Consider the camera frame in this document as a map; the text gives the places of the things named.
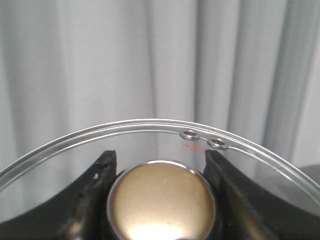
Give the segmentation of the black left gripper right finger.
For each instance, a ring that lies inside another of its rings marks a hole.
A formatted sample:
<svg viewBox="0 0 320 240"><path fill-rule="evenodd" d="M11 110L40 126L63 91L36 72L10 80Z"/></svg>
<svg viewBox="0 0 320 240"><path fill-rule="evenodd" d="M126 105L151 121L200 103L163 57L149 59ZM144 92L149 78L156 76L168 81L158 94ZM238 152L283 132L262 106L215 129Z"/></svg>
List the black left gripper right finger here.
<svg viewBox="0 0 320 240"><path fill-rule="evenodd" d="M256 184L223 155L205 151L203 175L217 201L222 240L318 240L320 218Z"/></svg>

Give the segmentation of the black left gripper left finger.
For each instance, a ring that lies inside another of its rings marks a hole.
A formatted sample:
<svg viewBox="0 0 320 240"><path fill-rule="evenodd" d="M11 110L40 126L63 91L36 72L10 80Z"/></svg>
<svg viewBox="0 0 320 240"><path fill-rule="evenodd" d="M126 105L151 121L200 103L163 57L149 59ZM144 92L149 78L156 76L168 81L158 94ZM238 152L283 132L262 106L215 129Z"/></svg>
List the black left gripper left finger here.
<svg viewBox="0 0 320 240"><path fill-rule="evenodd" d="M0 225L2 240L114 240L106 204L117 155L107 150L74 182L39 206Z"/></svg>

